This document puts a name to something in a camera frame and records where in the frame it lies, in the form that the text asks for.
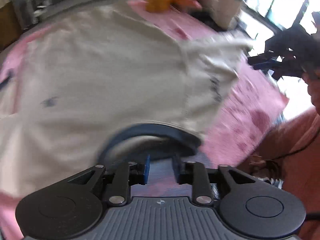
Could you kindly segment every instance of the black cord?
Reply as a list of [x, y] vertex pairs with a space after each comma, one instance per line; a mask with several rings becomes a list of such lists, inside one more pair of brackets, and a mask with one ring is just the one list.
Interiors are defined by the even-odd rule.
[[310, 221], [310, 220], [320, 221], [320, 212], [308, 213], [304, 221]]
[[280, 156], [280, 157], [276, 157], [276, 158], [274, 158], [274, 159], [272, 159], [272, 160], [273, 160], [273, 161], [279, 160], [279, 159], [282, 159], [282, 158], [285, 158], [285, 157], [288, 157], [288, 156], [292, 156], [292, 155], [295, 155], [295, 154], [297, 154], [297, 153], [299, 153], [299, 152], [304, 151], [305, 149], [307, 149], [307, 148], [316, 140], [316, 138], [318, 137], [319, 133], [320, 133], [320, 128], [317, 130], [316, 134], [313, 136], [313, 138], [310, 140], [310, 142], [307, 143], [304, 147], [302, 147], [301, 149], [296, 150], [296, 151], [294, 151], [294, 152], [287, 153], [287, 154], [282, 155], [282, 156]]

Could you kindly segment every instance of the person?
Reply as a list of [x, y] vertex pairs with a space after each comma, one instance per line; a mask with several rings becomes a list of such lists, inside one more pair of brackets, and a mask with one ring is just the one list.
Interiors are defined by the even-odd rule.
[[[303, 76], [314, 107], [274, 127], [253, 153], [261, 156], [260, 160], [256, 159], [260, 167], [263, 167], [263, 160], [277, 162], [284, 180], [282, 189], [298, 197], [307, 214], [320, 213], [320, 70], [316, 74], [318, 80], [311, 80], [306, 73]], [[250, 172], [251, 160], [252, 157], [247, 158], [238, 168]], [[306, 221], [299, 237], [320, 239], [320, 221]]]

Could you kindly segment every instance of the pink cloth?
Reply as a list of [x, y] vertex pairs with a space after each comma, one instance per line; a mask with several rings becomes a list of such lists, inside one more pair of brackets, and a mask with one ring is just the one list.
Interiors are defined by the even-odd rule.
[[[144, 10], [144, 1], [130, 0], [128, 3], [137, 14], [175, 39], [192, 40], [215, 34], [215, 31], [198, 20], [174, 9], [163, 14], [150, 14]], [[1, 81], [9, 69], [14, 70], [19, 81], [27, 43], [43, 35], [48, 28], [50, 26], [17, 43], [4, 62], [0, 74]], [[202, 146], [207, 158], [198, 161], [205, 163], [206, 166], [213, 167], [219, 163], [238, 164], [258, 145], [263, 134], [288, 102], [287, 98], [269, 84], [263, 74], [254, 71], [245, 61], [242, 62], [239, 77], [239, 82], [225, 102], [215, 124], [209, 129]], [[152, 185], [144, 186], [144, 192], [139, 190], [139, 195], [176, 194], [174, 190], [177, 184], [169, 178], [171, 176], [163, 172], [161, 175], [156, 176], [154, 183], [149, 177]], [[0, 195], [0, 226], [7, 240], [18, 240], [23, 237], [14, 216], [18, 201], [7, 195]]]

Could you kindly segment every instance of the beige fabric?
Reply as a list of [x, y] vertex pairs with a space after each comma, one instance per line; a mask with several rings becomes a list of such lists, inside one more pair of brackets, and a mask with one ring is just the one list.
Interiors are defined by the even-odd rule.
[[0, 120], [0, 190], [24, 196], [92, 166], [133, 124], [201, 136], [236, 80], [245, 40], [175, 41], [99, 7], [56, 23], [28, 47], [18, 113]]

